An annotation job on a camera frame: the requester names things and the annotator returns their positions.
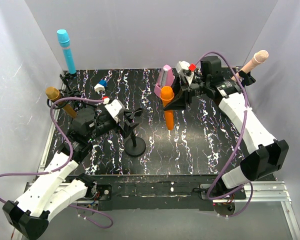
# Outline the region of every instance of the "red cap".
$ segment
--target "red cap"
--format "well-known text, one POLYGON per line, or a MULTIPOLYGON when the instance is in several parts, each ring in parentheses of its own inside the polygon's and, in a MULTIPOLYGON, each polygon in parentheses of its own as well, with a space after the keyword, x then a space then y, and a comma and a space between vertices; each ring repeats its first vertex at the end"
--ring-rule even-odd
POLYGON ((194 65, 193 63, 191 63, 190 64, 190 66, 189 66, 189 70, 191 71, 191 72, 193 72, 194 70, 196 70, 196 65, 194 65))

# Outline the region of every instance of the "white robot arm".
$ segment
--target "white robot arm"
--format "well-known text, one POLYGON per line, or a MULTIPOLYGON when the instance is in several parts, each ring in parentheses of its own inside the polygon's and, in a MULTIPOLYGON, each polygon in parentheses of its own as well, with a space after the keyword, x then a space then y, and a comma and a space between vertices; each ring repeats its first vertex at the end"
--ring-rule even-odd
MULTIPOLYGON (((171 86, 175 97, 163 108, 165 111, 185 110, 187 104, 191 104, 192 97, 206 94, 214 100, 238 131, 241 131, 244 112, 247 111, 243 140, 249 156, 240 166, 222 175, 217 184, 218 193, 215 195, 223 195, 237 186, 281 169, 289 149, 287 142, 278 141, 260 123, 252 108, 245 107, 242 89, 235 81, 224 79, 221 60, 217 56, 204 57, 201 60, 201 74, 194 74, 196 68, 193 66, 194 64, 184 61, 178 62, 178 76, 175 76, 171 86)), ((239 75, 243 78, 242 84, 245 86, 256 81, 250 73, 240 71, 239 75)))
POLYGON ((106 111, 96 116, 91 108, 82 108, 72 120, 67 137, 71 141, 73 155, 67 165, 59 171, 53 171, 64 165, 70 155, 65 142, 53 156, 51 163, 32 186, 15 201, 7 201, 3 212, 9 223, 29 240, 38 239, 47 229, 49 222, 64 208, 81 198, 97 196, 98 186, 86 174, 79 175, 67 187, 55 193, 66 177, 73 172, 93 149, 91 138, 99 137, 112 129, 123 134, 119 126, 125 107, 119 100, 105 105, 106 111))

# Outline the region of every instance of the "speckled black surface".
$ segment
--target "speckled black surface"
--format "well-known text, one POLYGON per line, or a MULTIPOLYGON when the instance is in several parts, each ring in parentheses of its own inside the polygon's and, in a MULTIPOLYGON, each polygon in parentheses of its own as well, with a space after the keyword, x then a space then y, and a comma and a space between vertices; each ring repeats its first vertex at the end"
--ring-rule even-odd
MULTIPOLYGON (((80 70, 70 83, 83 91, 82 97, 119 99, 126 108, 144 108, 136 133, 146 142, 145 154, 133 158, 124 152, 121 136, 110 132, 93 143, 92 153, 73 174, 217 174, 228 160, 239 134, 231 121, 220 114, 212 100, 203 95, 193 99, 185 111, 175 112, 175 128, 169 132, 165 125, 161 100, 154 94, 159 69, 80 70), (101 95, 94 91, 100 80, 107 81, 101 95)), ((230 72, 224 68, 225 77, 230 72)), ((69 127, 68 116, 60 111, 58 123, 69 127)), ((62 137, 55 131, 47 162, 51 161, 62 137)), ((241 146, 247 153, 244 144, 241 146)), ((244 159, 239 150, 232 169, 244 159)))

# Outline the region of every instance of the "floor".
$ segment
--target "floor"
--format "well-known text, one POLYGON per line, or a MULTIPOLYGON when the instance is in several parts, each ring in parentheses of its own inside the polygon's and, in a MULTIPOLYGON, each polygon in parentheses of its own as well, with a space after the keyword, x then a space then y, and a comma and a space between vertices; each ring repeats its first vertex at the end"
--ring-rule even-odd
MULTIPOLYGON (((100 229, 68 207, 50 222, 39 240, 292 240, 280 202, 253 202, 244 214, 228 220, 196 209, 106 213, 113 217, 114 225, 100 229)), ((92 219, 109 224, 97 214, 92 219)))
MULTIPOLYGON (((220 114, 215 103, 205 95, 193 99, 185 111, 175 112, 175 128, 165 125, 161 100, 154 94, 159 69, 80 70, 70 82, 82 91, 82 97, 100 99, 108 96, 119 99, 127 109, 144 108, 136 133, 146 142, 145 154, 133 158, 124 152, 125 140, 114 132, 95 140, 93 151, 73 174, 217 174, 228 160, 239 137, 231 121, 220 114), (100 81, 107 81, 101 95, 94 91, 100 81)), ((224 68, 228 78, 229 70, 224 68)), ((60 111, 58 123, 63 130, 69 127, 68 116, 60 111)), ((54 133, 47 163, 51 161, 62 137, 54 133)), ((247 152, 242 144, 241 149, 247 152)), ((231 168, 244 159, 238 151, 231 168)))

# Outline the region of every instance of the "gray wall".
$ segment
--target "gray wall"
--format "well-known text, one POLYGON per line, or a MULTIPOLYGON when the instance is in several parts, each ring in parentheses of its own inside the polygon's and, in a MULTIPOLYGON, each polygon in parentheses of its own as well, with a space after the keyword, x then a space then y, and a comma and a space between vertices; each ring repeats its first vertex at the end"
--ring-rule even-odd
POLYGON ((251 54, 265 49, 269 59, 252 71, 250 103, 264 126, 289 152, 278 177, 286 182, 300 226, 300 1, 279 1, 251 54))
POLYGON ((242 65, 277 0, 25 0, 63 70, 66 29, 77 69, 162 68, 207 51, 242 65))
MULTIPOLYGON (((51 119, 45 88, 61 85, 62 72, 23 0, 0 0, 0 174, 35 172, 51 119)), ((0 179, 0 196, 15 200, 33 177, 0 179)), ((0 202, 0 240, 13 228, 0 202)))

